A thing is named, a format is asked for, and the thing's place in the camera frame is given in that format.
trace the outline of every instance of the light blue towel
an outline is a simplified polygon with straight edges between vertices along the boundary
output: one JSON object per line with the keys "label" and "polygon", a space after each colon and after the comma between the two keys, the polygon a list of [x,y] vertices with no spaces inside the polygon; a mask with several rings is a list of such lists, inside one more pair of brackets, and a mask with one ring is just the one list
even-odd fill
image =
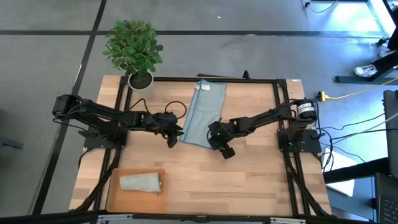
{"label": "light blue towel", "polygon": [[211,149],[207,141],[209,124],[221,117],[225,84],[201,80],[197,83],[180,141]]}

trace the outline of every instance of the wooden tabletop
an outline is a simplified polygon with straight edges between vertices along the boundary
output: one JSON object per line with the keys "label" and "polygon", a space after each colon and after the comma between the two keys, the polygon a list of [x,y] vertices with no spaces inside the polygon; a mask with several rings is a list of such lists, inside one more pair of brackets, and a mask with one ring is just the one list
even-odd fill
{"label": "wooden tabletop", "polygon": [[[97,103],[114,107],[119,76],[103,78]],[[179,100],[189,109],[194,92],[193,82],[155,82],[154,97],[147,101],[151,113],[163,112],[165,105]],[[300,80],[287,80],[290,98],[303,98]],[[122,98],[124,106],[126,90]],[[131,104],[138,100],[133,94]],[[223,121],[241,116],[254,116],[275,108],[274,92],[266,83],[227,83],[223,105]],[[139,103],[134,110],[144,110]],[[168,108],[177,116],[181,105]],[[181,127],[185,117],[178,121]],[[257,128],[245,138],[233,139],[229,145],[236,155],[224,160],[221,153],[178,142],[167,147],[161,136],[142,131],[130,131],[122,150],[120,167],[163,168],[167,173],[167,206],[163,213],[209,215],[291,216],[287,175],[282,153],[279,151],[277,123]],[[104,149],[96,149],[84,156],[77,176],[70,208],[76,208],[98,182]],[[305,183],[315,200],[331,213],[325,182],[319,161],[311,154],[301,153]],[[103,190],[101,208],[106,203],[108,185]],[[303,213],[299,188],[296,196]]]}

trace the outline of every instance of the gray floor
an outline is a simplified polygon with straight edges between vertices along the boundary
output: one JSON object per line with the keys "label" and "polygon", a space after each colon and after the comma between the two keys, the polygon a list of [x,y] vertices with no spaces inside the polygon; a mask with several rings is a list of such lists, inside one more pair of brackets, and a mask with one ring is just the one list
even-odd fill
{"label": "gray floor", "polygon": [[[0,29],[90,30],[99,5],[99,0],[2,1]],[[312,3],[315,9],[328,5]],[[299,0],[109,0],[99,29],[108,30],[116,19],[143,19],[158,30],[378,30],[367,5],[352,2],[314,14],[304,11]],[[0,135],[25,145],[21,151],[0,150],[0,217],[29,213],[58,127],[51,122],[54,99],[70,92],[87,41],[86,35],[0,35]],[[105,42],[104,36],[95,39],[79,92],[84,98],[96,99],[103,75],[122,75],[105,62],[101,54]],[[160,35],[158,42],[165,47],[164,63],[155,75],[240,77],[249,70],[253,78],[301,79],[309,98],[319,90],[339,96],[371,87],[335,83],[333,77],[352,75],[354,67],[377,59],[382,49],[374,44],[377,39],[336,37]],[[341,127],[379,115],[383,113],[382,92],[396,89],[383,86],[320,103],[321,125]],[[341,136],[361,131],[381,120],[330,133]],[[68,209],[82,145],[76,129],[68,129],[45,213]],[[365,161],[387,155],[385,133],[356,136],[337,146]]]}

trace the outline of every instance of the white pot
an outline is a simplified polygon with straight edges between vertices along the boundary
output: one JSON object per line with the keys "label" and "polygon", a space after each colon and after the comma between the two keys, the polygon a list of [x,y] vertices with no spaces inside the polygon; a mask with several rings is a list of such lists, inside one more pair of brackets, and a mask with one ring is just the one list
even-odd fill
{"label": "white pot", "polygon": [[149,73],[149,75],[152,77],[152,81],[149,84],[149,86],[147,86],[143,89],[138,90],[131,86],[130,79],[131,79],[132,75],[129,76],[129,80],[127,82],[129,84],[130,88],[132,88],[132,90],[134,90],[138,94],[139,98],[144,98],[146,100],[149,98],[152,98],[154,96],[154,75],[151,74],[151,72],[147,72],[147,73]]}

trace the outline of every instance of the folded cloth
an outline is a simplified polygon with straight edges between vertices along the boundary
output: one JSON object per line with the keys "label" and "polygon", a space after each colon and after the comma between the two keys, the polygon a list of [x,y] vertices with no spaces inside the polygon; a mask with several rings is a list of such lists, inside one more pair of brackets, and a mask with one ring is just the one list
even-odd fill
{"label": "folded cloth", "polygon": [[195,85],[192,102],[180,141],[211,149],[207,140],[209,124],[221,117],[226,85],[201,80]]}
{"label": "folded cloth", "polygon": [[159,174],[156,172],[120,177],[120,189],[160,192]]}

